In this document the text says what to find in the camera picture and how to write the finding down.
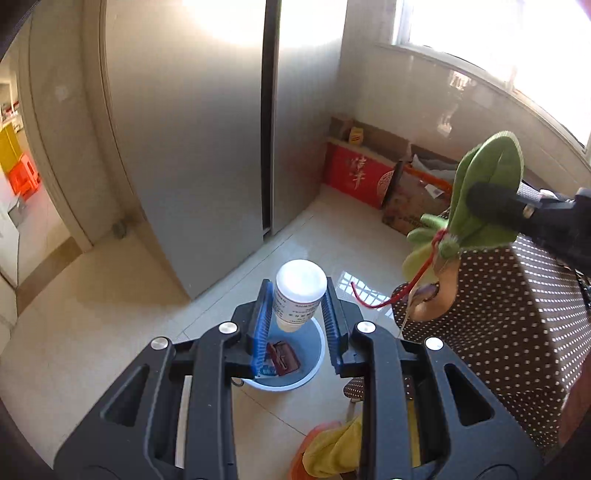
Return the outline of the green plush toy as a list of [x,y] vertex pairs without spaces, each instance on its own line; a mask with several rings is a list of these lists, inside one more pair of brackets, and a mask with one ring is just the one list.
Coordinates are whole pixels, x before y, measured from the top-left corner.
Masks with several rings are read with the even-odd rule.
[[406,299],[405,319],[435,320],[451,310],[460,290],[461,256],[466,251],[506,246],[515,241],[517,230],[490,220],[481,207],[496,207],[504,194],[516,194],[523,180],[524,158],[517,136],[501,131],[470,150],[456,169],[448,217],[421,217],[421,226],[407,234],[413,251],[403,263],[407,285],[379,304],[360,297],[369,309],[393,306]]

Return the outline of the orange plastic stool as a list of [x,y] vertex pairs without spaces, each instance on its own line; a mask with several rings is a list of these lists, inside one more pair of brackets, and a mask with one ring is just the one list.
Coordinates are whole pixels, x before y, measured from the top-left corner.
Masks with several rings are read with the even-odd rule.
[[13,193],[24,200],[35,194],[41,185],[40,174],[27,153],[23,153],[10,170],[8,180]]

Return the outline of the silver double-door refrigerator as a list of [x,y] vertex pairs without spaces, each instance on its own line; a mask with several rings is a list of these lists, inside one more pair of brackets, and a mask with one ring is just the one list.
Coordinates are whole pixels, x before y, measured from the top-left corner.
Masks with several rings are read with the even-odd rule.
[[196,298],[318,195],[342,1],[86,1],[111,175]]

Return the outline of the white framed window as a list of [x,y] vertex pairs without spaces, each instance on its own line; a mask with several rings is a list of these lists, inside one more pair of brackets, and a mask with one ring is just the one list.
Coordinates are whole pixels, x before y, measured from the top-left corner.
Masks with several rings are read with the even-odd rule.
[[581,1],[390,1],[385,43],[475,74],[590,147],[590,15]]

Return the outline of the red snack bag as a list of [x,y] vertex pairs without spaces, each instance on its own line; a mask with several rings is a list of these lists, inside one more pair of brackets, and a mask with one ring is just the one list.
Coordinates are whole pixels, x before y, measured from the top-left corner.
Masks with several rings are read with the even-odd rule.
[[301,367],[294,348],[285,341],[266,345],[266,354],[269,355],[277,376],[286,376],[294,373]]

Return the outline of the white paper cup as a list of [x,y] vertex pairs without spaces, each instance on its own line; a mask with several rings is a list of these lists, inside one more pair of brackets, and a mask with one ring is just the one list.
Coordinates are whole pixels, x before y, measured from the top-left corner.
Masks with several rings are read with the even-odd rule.
[[293,333],[315,315],[327,292],[328,278],[314,262],[295,259],[276,273],[273,314],[280,330]]

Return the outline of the yellow plastic stool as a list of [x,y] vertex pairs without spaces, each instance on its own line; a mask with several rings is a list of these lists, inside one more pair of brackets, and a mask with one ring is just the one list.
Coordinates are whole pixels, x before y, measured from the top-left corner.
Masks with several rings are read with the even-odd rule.
[[0,131],[0,163],[4,174],[8,174],[19,162],[22,149],[16,137],[12,123]]

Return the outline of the red gift box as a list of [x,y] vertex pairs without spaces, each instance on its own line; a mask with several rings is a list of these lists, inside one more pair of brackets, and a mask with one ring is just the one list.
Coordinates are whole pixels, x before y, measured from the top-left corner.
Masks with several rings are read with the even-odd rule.
[[381,209],[396,166],[367,148],[331,140],[322,179],[335,190]]

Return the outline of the brown cardboard box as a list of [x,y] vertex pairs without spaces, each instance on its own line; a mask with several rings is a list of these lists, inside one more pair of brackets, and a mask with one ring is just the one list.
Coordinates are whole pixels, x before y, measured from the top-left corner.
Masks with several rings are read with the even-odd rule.
[[389,131],[348,117],[332,117],[329,141],[367,148],[393,162],[382,221],[402,234],[421,226],[424,214],[441,215],[451,202],[458,162]]

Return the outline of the yellow cloth on chair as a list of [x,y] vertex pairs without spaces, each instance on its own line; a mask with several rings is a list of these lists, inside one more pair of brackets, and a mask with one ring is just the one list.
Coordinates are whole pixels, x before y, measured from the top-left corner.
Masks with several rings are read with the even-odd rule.
[[318,425],[304,438],[290,464],[288,479],[356,479],[360,467],[363,416],[346,423]]

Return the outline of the brown polka dot tablecloth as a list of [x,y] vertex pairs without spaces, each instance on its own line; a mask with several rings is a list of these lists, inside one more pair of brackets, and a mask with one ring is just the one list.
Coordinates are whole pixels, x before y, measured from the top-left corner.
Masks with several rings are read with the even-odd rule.
[[456,300],[442,317],[405,321],[404,339],[442,339],[504,404],[536,446],[558,442],[562,405],[590,352],[590,310],[576,274],[520,236],[496,249],[466,251]]

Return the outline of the light blue trash bucket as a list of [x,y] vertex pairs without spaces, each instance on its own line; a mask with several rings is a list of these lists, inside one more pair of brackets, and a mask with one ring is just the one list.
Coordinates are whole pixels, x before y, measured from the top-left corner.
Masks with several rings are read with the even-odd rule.
[[267,347],[273,347],[279,355],[280,367],[286,367],[287,371],[280,375],[273,355],[267,351],[259,374],[254,379],[244,379],[243,383],[273,393],[296,390],[317,375],[325,358],[325,332],[315,318],[291,333],[281,330],[273,319]]

